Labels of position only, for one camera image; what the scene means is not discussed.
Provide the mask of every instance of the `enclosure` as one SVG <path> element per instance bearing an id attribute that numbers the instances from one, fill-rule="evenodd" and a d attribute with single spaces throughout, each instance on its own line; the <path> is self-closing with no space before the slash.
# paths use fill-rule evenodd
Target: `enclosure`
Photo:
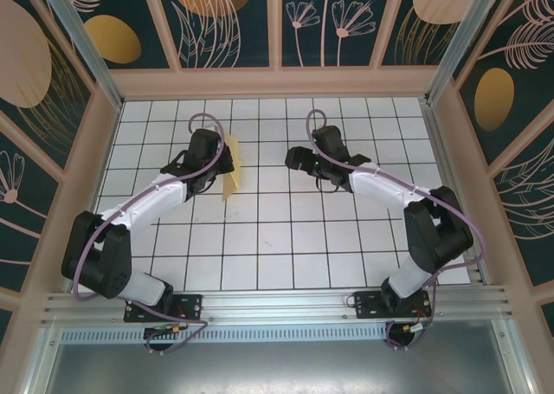
<path id="1" fill-rule="evenodd" d="M 554 0 L 0 0 L 2 392 L 494 392 L 554 386 Z M 402 181 L 446 185 L 483 261 L 438 276 L 426 339 L 352 295 L 410 259 L 403 213 L 285 165 L 339 129 Z M 131 233 L 132 267 L 207 327 L 149 355 L 122 300 L 78 301 L 75 218 L 228 136 L 233 175 Z M 448 265 L 471 262 L 478 243 Z M 181 330 L 182 340 L 195 326 Z"/>

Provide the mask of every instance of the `cable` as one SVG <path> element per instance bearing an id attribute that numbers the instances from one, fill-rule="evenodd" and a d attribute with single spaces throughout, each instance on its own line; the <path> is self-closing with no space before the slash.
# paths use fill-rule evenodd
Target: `cable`
<path id="1" fill-rule="evenodd" d="M 183 176 L 180 176 L 180 177 L 177 177 L 177 178 L 167 179 L 163 182 L 160 182 L 159 184 L 154 184 L 151 187 L 149 187 L 148 189 L 145 189 L 144 191 L 140 192 L 137 196 L 133 197 L 128 203 L 123 205 L 118 211 L 115 211 L 112 215 L 110 215 L 92 233 L 92 235 L 90 236 L 90 238 L 87 241 L 87 244 L 85 245 L 85 248 L 83 249 L 83 251 L 81 253 L 81 257 L 79 259 L 79 262 L 77 262 L 77 268 L 75 269 L 75 273 L 74 273 L 74 276 L 73 276 L 73 283 L 74 283 L 73 294 L 75 296 L 75 299 L 84 301 L 84 300 L 90 300 L 93 297 L 97 296 L 97 294 L 91 294 L 89 296 L 81 296 L 80 293 L 79 293 L 79 279 L 81 277 L 81 271 L 82 271 L 83 266 L 85 264 L 85 260 L 87 259 L 88 253 L 90 252 L 91 248 L 93 247 L 94 242 L 96 241 L 98 236 L 102 233 L 102 231 L 104 229 L 106 229 L 106 227 L 108 225 L 110 225 L 112 223 L 112 221 L 114 221 L 118 216 L 123 215 L 128 208 L 130 208 L 132 205 L 134 205 L 140 199 L 142 199 L 143 197 L 148 195 L 150 192 L 152 192 L 152 191 L 154 191 L 154 190 L 156 190 L 156 189 L 158 189 L 162 186 L 166 186 L 167 184 L 173 184 L 175 182 L 182 182 L 184 180 L 192 179 L 192 178 L 195 178 L 197 176 L 202 175 L 203 173 L 208 171 L 213 165 L 215 165 L 217 163 L 217 161 L 219 160 L 219 158 L 222 156 L 223 149 L 225 148 L 225 131 L 223 130 L 222 124 L 219 122 L 219 120 L 216 117 L 214 117 L 211 114 L 196 113 L 192 117 L 190 117 L 190 120 L 189 120 L 188 128 L 189 128 L 190 133 L 192 133 L 192 123 L 198 117 L 208 117 L 209 119 L 212 119 L 216 123 L 217 131 L 219 132 L 219 135 L 221 136 L 221 141 L 219 142 L 219 147 L 217 148 L 217 152 L 216 152 L 216 155 L 214 156 L 214 158 L 207 165 L 205 165 L 202 169 L 200 169 L 199 171 L 195 171 L 194 173 L 183 175 Z M 201 325 L 198 329 L 196 329 L 183 342 L 175 344 L 175 345 L 171 346 L 170 348 L 166 349 L 165 351 L 161 351 L 161 352 L 153 351 L 150 348 L 151 339 L 153 337 L 157 336 L 156 334 L 151 335 L 150 338 L 148 338 L 148 340 L 146 341 L 146 346 L 149 348 L 150 353 L 157 353 L 158 355 L 163 355 L 164 353 L 174 352 L 177 349 L 181 348 L 182 346 L 185 346 L 187 344 L 187 342 L 189 342 L 189 340 L 191 340 L 196 335 L 198 335 L 208 325 L 208 322 L 205 321 L 205 320 L 188 320 L 188 319 L 178 318 L 178 317 L 174 317 L 174 316 L 169 316 L 169 315 L 160 313 L 160 312 L 152 309 L 151 307 L 143 305 L 142 303 L 140 303 L 138 301 L 134 301 L 134 300 L 127 300 L 127 301 L 129 303 L 134 304 L 137 307 L 140 307 L 141 309 L 145 310 L 146 312 L 148 312 L 150 314 L 158 316 L 160 319 L 170 320 L 172 322 L 177 322 L 177 323 L 187 323 L 187 324 L 190 324 L 190 325 Z"/>
<path id="2" fill-rule="evenodd" d="M 321 116 L 323 117 L 323 126 L 327 125 L 327 116 L 325 115 L 325 113 L 323 111 L 319 110 L 319 109 L 314 108 L 306 116 L 306 133 L 307 133 L 308 139 L 310 140 L 310 143 L 312 144 L 313 149 L 317 152 L 317 154 L 319 156 L 321 156 L 325 160 L 333 163 L 334 165 L 337 165 L 339 167 L 343 167 L 345 169 L 348 169 L 349 171 L 362 171 L 362 172 L 365 172 L 365 173 L 369 173 L 371 175 L 380 176 L 382 178 L 389 179 L 390 181 L 395 182 L 396 184 L 399 184 L 403 188 L 412 190 L 416 195 L 419 195 L 420 197 L 427 198 L 428 200 L 433 202 L 435 205 L 439 205 L 442 208 L 444 208 L 445 210 L 448 210 L 449 212 L 451 212 L 452 214 L 457 216 L 477 236 L 477 239 L 479 240 L 479 245 L 480 245 L 479 255 L 477 255 L 473 260 L 471 260 L 469 262 L 460 262 L 458 264 L 454 264 L 454 265 L 451 265 L 451 266 L 445 266 L 443 268 L 439 268 L 439 270 L 437 270 L 433 275 L 431 275 L 431 277 L 429 277 L 429 279 L 425 283 L 424 286 L 433 286 L 433 301 L 432 301 L 432 307 L 431 307 L 432 312 L 431 312 L 431 318 L 429 318 L 429 321 L 432 321 L 434 316 L 435 316 L 435 303 L 436 303 L 435 296 L 436 296 L 436 285 L 437 285 L 438 275 L 440 273 L 442 273 L 443 271 L 446 271 L 446 270 L 451 270 L 453 268 L 468 267 L 468 266 L 472 266 L 474 264 L 477 264 L 477 263 L 481 262 L 483 260 L 483 258 L 485 257 L 485 254 L 486 254 L 485 237 L 482 235 L 482 233 L 479 230 L 479 228 L 477 227 L 477 225 L 475 225 L 469 218 L 467 218 L 464 214 L 462 214 L 460 211 L 458 211 L 454 206 L 449 205 L 446 202 L 442 202 L 442 200 L 434 197 L 433 195 L 431 195 L 431 194 L 429 194 L 425 191 L 421 191 L 420 189 L 417 188 L 417 186 L 415 186 L 413 184 L 408 184 L 408 183 L 404 182 L 403 180 L 390 175 L 389 173 L 385 173 L 383 171 L 372 169 L 370 167 L 347 165 L 343 162 L 339 162 L 338 160 L 336 160 L 335 158 L 332 158 L 331 156 L 327 156 L 325 153 L 323 153 L 321 151 L 321 149 L 319 149 L 318 145 L 316 144 L 315 140 L 313 139 L 312 132 L 310 131 L 310 118 L 312 116 L 315 118 L 316 113 L 321 114 Z M 403 347 L 403 346 L 400 346 L 399 344 L 397 344 L 394 340 L 390 339 L 390 337 L 389 337 L 390 329 L 392 328 L 392 325 L 394 325 L 394 323 L 395 322 L 392 321 L 387 325 L 387 332 L 386 332 L 387 345 L 389 345 L 391 348 L 394 348 L 395 345 L 396 345 L 396 347 Z M 426 332 L 423 332 L 423 334 L 419 337 L 419 339 L 416 342 L 411 344 L 411 347 L 419 345 L 421 343 L 425 333 Z"/>

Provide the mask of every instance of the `metal base plate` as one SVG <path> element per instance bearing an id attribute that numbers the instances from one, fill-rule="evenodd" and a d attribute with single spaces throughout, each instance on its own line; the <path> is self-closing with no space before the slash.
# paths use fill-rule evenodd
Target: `metal base plate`
<path id="1" fill-rule="evenodd" d="M 411 302 L 397 313 L 389 312 L 382 301 L 381 291 L 356 292 L 352 297 L 358 319 L 417 318 L 417 310 L 414 309 L 413 304 L 427 316 L 431 315 L 431 304 L 425 290 L 415 293 Z"/>
<path id="2" fill-rule="evenodd" d="M 173 302 L 173 308 L 168 313 L 170 316 L 190 320 L 200 319 L 200 313 L 202 312 L 202 296 L 200 294 L 175 294 Z M 170 320 L 163 320 L 158 316 L 147 313 L 140 307 L 129 303 L 126 304 L 123 321 L 125 323 L 171 322 Z"/>

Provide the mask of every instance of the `silver metal surface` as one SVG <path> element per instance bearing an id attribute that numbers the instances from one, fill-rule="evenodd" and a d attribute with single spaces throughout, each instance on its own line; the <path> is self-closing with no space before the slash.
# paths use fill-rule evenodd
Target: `silver metal surface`
<path id="1" fill-rule="evenodd" d="M 44 394 L 53 375 L 62 330 L 58 327 L 39 329 L 31 360 L 27 364 L 19 394 Z"/>
<path id="2" fill-rule="evenodd" d="M 152 344 L 180 342 L 196 330 L 195 326 L 176 335 L 153 339 Z M 190 343 L 236 342 L 322 342 L 330 340 L 385 339 L 384 323 L 350 323 L 340 325 L 294 326 L 214 326 L 199 333 Z M 61 335 L 61 345 L 142 345 L 144 328 L 118 327 L 113 329 L 68 328 Z"/>
<path id="3" fill-rule="evenodd" d="M 61 346 L 47 393 L 506 394 L 490 323 L 437 323 L 413 352 L 381 340 Z"/>
<path id="4" fill-rule="evenodd" d="M 494 0 L 473 0 L 471 2 L 464 19 L 460 22 L 456 33 L 454 33 L 452 41 L 448 44 L 433 80 L 429 84 L 427 93 L 431 105 L 441 97 L 442 91 L 475 38 L 493 2 Z"/>
<path id="5" fill-rule="evenodd" d="M 205 292 L 202 317 L 210 319 L 210 326 L 356 323 L 354 309 L 347 306 L 346 300 L 358 290 Z M 42 325 L 129 326 L 123 322 L 124 310 L 122 300 L 98 297 L 79 302 L 71 294 L 51 294 Z M 507 319 L 512 316 L 501 286 L 439 286 L 436 312 L 437 320 Z"/>
<path id="6" fill-rule="evenodd" d="M 100 57 L 94 42 L 90 38 L 83 22 L 69 0 L 48 0 L 50 6 L 58 16 L 63 28 L 71 36 L 71 39 L 82 58 L 88 65 L 100 86 L 104 88 L 107 98 L 116 108 L 121 107 L 121 95 L 115 85 L 115 81 L 107 68 L 106 63 Z"/>

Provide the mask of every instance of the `yellow sponge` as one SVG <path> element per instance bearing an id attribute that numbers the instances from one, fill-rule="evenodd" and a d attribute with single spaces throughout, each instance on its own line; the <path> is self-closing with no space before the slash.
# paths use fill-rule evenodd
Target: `yellow sponge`
<path id="1" fill-rule="evenodd" d="M 235 170 L 223 175 L 223 200 L 233 195 L 241 188 L 241 159 L 239 156 L 239 140 L 225 133 L 225 143 L 229 146 Z"/>

